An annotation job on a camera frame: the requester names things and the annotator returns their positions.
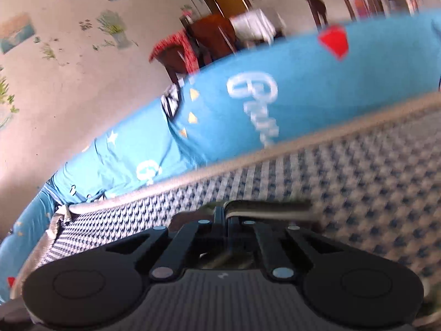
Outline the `green brown striped shirt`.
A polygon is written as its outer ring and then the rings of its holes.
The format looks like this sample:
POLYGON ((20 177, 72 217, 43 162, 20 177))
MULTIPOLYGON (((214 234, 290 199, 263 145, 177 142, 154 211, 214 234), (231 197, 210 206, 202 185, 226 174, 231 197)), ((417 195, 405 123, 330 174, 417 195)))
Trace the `green brown striped shirt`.
POLYGON ((230 200, 209 202, 195 211, 176 213, 170 220, 169 227, 178 230, 186 223, 198 220, 214 222, 216 210, 221 220, 232 217, 245 217, 258 220, 283 220, 289 222, 311 223, 318 220, 309 199, 290 199, 285 201, 230 200))

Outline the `houndstooth sofa seat cushion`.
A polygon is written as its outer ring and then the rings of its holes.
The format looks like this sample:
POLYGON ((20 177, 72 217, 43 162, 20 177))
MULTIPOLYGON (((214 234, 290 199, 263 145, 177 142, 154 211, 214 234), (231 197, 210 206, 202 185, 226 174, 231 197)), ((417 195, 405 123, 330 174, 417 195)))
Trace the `houndstooth sofa seat cushion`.
POLYGON ((267 152, 57 211, 14 280, 175 214, 230 200, 310 200, 326 235, 440 281, 440 94, 431 93, 267 152))

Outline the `blue printed sofa back cover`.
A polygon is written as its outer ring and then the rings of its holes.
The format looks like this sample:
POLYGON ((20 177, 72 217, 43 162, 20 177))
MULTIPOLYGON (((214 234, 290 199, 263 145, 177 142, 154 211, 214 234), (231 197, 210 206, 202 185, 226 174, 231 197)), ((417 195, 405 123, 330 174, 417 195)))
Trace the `blue printed sofa back cover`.
POLYGON ((440 12, 334 25, 222 58, 64 164, 1 242, 1 301, 57 207, 110 199, 440 88, 440 12))

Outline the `red patterned cloth on chair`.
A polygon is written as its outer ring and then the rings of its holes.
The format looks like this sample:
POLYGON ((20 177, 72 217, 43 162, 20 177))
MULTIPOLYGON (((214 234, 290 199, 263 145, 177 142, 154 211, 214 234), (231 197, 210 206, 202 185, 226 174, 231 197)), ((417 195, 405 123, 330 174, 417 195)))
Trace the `red patterned cloth on chair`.
POLYGON ((185 29, 156 43, 150 53, 149 62, 154 59, 164 66, 176 67, 178 73, 193 74, 200 70, 196 52, 185 29))

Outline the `dark wooden dining chair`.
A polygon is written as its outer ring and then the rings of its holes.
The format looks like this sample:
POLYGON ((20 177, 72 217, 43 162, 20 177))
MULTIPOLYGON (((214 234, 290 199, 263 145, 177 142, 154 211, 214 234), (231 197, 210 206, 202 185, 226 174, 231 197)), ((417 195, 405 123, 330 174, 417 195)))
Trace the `dark wooden dining chair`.
MULTIPOLYGON (((219 14, 211 14, 193 23, 185 23, 184 29, 196 52, 200 70, 228 55, 237 52, 237 37, 230 20, 219 14)), ((172 83, 190 74, 178 73, 176 67, 162 66, 172 83)))

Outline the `white clothed dining table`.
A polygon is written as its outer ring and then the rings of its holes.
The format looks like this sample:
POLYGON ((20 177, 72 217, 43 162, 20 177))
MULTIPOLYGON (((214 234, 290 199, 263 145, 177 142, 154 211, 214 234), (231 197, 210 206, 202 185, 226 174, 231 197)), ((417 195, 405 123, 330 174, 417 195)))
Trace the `white clothed dining table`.
POLYGON ((286 27, 279 13, 270 7, 248 10, 231 17, 230 22, 235 36, 240 41, 263 41, 269 45, 274 43, 278 36, 283 35, 286 27))

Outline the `dark wooden chair right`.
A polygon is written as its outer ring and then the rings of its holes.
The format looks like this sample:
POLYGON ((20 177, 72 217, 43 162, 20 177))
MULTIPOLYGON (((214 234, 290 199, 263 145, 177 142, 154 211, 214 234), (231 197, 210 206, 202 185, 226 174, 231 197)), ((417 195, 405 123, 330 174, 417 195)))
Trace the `dark wooden chair right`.
POLYGON ((323 0, 306 0, 306 2, 310 7, 317 29, 322 29, 324 26, 327 26, 327 8, 323 0))

